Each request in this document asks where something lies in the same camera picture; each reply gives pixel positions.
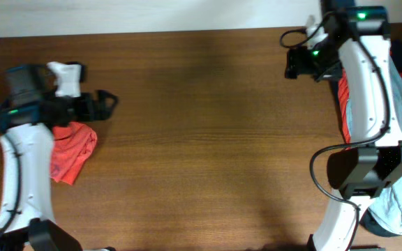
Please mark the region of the orange red printed t-shirt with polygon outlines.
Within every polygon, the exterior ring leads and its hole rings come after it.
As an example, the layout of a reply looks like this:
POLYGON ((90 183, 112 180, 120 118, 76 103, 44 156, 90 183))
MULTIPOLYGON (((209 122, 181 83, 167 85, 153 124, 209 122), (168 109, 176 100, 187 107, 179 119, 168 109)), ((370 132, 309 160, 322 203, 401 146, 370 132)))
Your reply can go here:
POLYGON ((97 134, 88 125, 78 122, 70 122, 66 127, 55 126, 52 132, 50 177, 57 183, 73 185, 94 152, 97 134))

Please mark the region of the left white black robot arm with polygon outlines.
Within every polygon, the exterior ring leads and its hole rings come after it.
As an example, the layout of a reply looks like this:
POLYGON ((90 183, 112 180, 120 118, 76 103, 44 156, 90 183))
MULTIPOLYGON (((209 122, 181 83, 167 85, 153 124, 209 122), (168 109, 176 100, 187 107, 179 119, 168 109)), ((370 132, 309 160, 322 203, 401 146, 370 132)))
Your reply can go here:
POLYGON ((71 121, 103 121, 118 98, 105 90, 83 93, 86 67, 79 62, 26 64, 6 71, 9 96, 0 106, 3 192, 0 250, 77 250, 83 247, 54 219, 50 165, 52 129, 71 121))

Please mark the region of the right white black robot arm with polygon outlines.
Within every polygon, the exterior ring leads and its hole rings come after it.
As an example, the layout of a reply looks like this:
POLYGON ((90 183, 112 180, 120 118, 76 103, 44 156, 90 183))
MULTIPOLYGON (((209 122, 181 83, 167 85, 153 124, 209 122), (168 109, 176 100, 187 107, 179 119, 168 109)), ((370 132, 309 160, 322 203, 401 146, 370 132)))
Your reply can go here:
POLYGON ((344 144, 329 154, 324 219, 308 250, 350 250, 357 228, 402 235, 402 80, 390 57, 387 10, 354 1, 322 1, 322 19, 310 17, 289 45, 285 77, 345 82, 344 144))

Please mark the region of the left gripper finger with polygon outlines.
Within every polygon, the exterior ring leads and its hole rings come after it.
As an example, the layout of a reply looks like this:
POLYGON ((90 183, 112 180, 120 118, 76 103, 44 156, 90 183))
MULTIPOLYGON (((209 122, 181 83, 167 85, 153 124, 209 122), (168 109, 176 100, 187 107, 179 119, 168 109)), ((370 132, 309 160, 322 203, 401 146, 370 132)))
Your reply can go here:
POLYGON ((109 91, 97 90, 96 95, 95 104, 98 110, 114 110, 119 103, 119 98, 109 91))
POLYGON ((94 108, 94 121, 105 121, 108 120, 112 113, 114 112, 114 106, 102 107, 98 106, 94 108))

